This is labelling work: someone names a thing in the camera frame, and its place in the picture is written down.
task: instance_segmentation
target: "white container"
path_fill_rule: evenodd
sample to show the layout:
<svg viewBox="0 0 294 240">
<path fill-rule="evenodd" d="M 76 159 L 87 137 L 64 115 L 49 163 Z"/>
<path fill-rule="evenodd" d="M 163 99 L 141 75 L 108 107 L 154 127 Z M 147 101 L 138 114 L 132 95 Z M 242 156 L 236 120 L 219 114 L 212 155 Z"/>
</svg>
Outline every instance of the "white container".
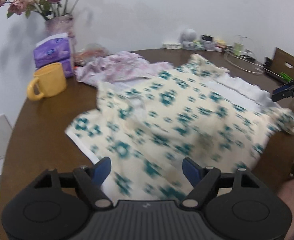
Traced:
<svg viewBox="0 0 294 240">
<path fill-rule="evenodd" d="M 204 49 L 205 50 L 209 50 L 209 51 L 215 51 L 215 47 L 217 45 L 217 43 L 215 41 L 204 41 L 204 40 L 200 40 L 200 42 L 204 45 Z"/>
<path fill-rule="evenodd" d="M 182 49 L 183 45 L 181 43 L 164 43 L 164 49 Z"/>
</svg>

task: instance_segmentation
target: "plastic bag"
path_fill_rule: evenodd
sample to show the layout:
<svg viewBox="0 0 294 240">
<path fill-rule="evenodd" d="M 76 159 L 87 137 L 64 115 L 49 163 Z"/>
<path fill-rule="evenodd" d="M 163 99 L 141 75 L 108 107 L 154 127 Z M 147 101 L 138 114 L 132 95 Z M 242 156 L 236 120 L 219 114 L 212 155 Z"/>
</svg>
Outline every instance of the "plastic bag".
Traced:
<svg viewBox="0 0 294 240">
<path fill-rule="evenodd" d="M 76 66 L 84 66 L 97 57 L 105 57 L 109 54 L 108 50 L 99 44 L 88 44 L 84 49 L 74 54 Z"/>
</svg>

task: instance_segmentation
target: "small box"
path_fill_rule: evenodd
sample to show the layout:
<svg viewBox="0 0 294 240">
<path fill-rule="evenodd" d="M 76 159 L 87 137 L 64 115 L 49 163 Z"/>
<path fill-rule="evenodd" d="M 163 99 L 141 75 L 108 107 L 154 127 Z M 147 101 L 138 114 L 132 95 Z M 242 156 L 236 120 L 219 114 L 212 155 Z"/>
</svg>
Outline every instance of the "small box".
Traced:
<svg viewBox="0 0 294 240">
<path fill-rule="evenodd" d="M 183 41 L 183 48 L 187 50 L 195 50 L 195 44 L 193 41 Z"/>
<path fill-rule="evenodd" d="M 200 40 L 200 42 L 204 45 L 204 49 L 205 50 L 209 50 L 209 51 L 215 51 L 215 47 L 216 47 L 216 42 L 215 41 L 204 41 L 204 40 Z"/>
<path fill-rule="evenodd" d="M 164 43 L 164 49 L 182 49 L 183 45 L 181 43 Z"/>
<path fill-rule="evenodd" d="M 204 45 L 201 42 L 194 42 L 195 50 L 204 50 Z"/>
</svg>

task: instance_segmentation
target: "green object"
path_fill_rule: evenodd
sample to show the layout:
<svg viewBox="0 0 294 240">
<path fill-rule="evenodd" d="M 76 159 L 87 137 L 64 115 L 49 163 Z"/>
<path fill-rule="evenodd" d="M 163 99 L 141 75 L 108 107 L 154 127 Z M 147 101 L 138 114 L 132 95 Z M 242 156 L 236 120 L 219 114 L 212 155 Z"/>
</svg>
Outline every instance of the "green object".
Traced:
<svg viewBox="0 0 294 240">
<path fill-rule="evenodd" d="M 286 75 L 284 72 L 281 72 L 279 74 L 279 76 L 281 76 L 286 82 L 289 82 L 289 81 L 293 80 L 290 76 Z"/>
<path fill-rule="evenodd" d="M 244 48 L 244 45 L 235 42 L 234 43 L 234 54 L 236 56 L 239 56 L 243 48 Z"/>
</svg>

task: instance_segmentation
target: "textured grip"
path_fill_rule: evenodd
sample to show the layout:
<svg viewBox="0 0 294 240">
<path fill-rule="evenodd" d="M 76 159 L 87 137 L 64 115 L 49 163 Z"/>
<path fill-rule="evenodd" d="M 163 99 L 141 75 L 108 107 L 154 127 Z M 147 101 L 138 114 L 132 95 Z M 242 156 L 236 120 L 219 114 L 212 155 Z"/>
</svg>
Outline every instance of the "textured grip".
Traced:
<svg viewBox="0 0 294 240">
<path fill-rule="evenodd" d="M 180 210 L 174 201 L 119 201 L 116 208 L 96 212 L 71 240 L 221 240 L 201 215 Z"/>
</svg>

